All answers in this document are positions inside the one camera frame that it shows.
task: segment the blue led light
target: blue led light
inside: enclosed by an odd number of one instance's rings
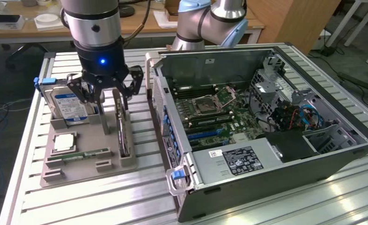
[[[106,60],[103,58],[99,59],[99,64],[101,65],[106,64]]]

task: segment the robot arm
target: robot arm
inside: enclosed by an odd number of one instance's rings
[[[247,28],[245,15],[245,0],[217,0],[214,4],[209,0],[181,0],[171,50],[203,49],[203,40],[233,47]]]
[[[246,30],[246,1],[181,0],[178,7],[178,31],[173,50],[203,48],[203,39],[233,47]],[[133,38],[143,27],[143,22],[129,37]],[[69,28],[78,58],[81,74],[67,76],[67,86],[82,103],[99,104],[101,90],[117,87],[126,102],[139,90],[142,71],[139,66],[127,68],[123,61],[123,38],[121,37],[118,0],[61,0],[61,20]],[[131,75],[126,87],[123,79]]]
[[[63,25],[70,30],[82,66],[81,74],[67,76],[71,92],[81,102],[98,104],[101,90],[117,87],[127,100],[138,93],[142,71],[139,66],[125,65],[118,0],[61,0],[61,5],[61,18],[66,19]],[[133,81],[126,87],[127,74]],[[89,89],[82,81],[90,84]]]

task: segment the motherboard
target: motherboard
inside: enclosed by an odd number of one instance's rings
[[[263,133],[241,92],[229,86],[174,92],[191,151],[245,142]]]

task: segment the white table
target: white table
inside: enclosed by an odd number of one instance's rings
[[[353,6],[351,6],[351,8],[350,8],[350,10],[347,11],[347,14],[345,15],[345,18],[343,18],[342,21],[339,22],[338,27],[335,28],[335,30],[334,30],[334,32],[333,32],[333,34],[331,34],[331,36],[330,36],[330,38],[329,38],[329,40],[327,40],[327,42],[326,42],[326,46],[327,46],[327,47],[331,46],[331,44],[333,44],[333,42],[334,42],[334,40],[335,40],[338,34],[339,34],[341,31],[343,30],[343,27],[345,27],[347,21],[350,20],[350,17],[351,17],[351,15],[354,14],[355,10],[358,9],[361,3],[368,3],[368,0],[355,0]],[[359,22],[357,28],[354,29],[354,31],[353,31],[350,37],[347,38],[347,40],[346,40],[343,46],[349,46],[349,45],[350,45],[350,43],[353,42],[355,36],[358,35],[358,33],[359,33],[362,27],[365,26],[366,22],[368,22],[368,13],[366,13],[365,17],[362,18],[362,21]]]
[[[368,108],[343,90],[306,56],[283,43],[278,46],[331,97],[368,127]],[[165,48],[125,50],[129,66],[142,65],[145,53]],[[73,52],[43,60],[39,78],[65,76],[81,70]],[[286,78],[302,89],[307,84],[285,67]],[[90,181],[41,188],[39,172],[49,132],[49,107],[35,91],[7,192],[0,225],[178,225],[173,198],[150,121],[145,89],[129,101],[138,170]],[[113,110],[107,94],[105,110]],[[347,164],[326,180],[262,198],[191,220],[183,225],[347,225],[368,224],[368,156]]]

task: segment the wooden desk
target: wooden desk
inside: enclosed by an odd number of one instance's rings
[[[265,23],[258,43],[290,42],[307,54],[339,0],[246,0]]]
[[[134,29],[138,27],[143,14],[146,11],[146,3],[141,2],[131,5],[134,7],[135,13],[133,16],[121,18],[121,33],[123,36],[130,35]],[[158,27],[153,10],[163,10],[163,5],[161,3],[151,2],[151,9],[149,12],[147,21],[143,29],[137,35],[138,38],[151,38],[151,37],[173,37],[175,35],[175,28],[162,29]],[[66,28],[47,31],[37,31],[33,18],[37,16],[38,11],[46,9],[43,6],[23,7],[21,2],[9,2],[6,8],[11,14],[23,15],[30,18],[25,22],[23,28],[21,30],[0,30],[0,44],[10,43],[34,43],[34,42],[54,42],[54,41],[70,41],[70,33]],[[247,10],[247,30],[246,34],[250,34],[247,38],[247,43],[255,43],[263,24],[255,19],[250,10]]]

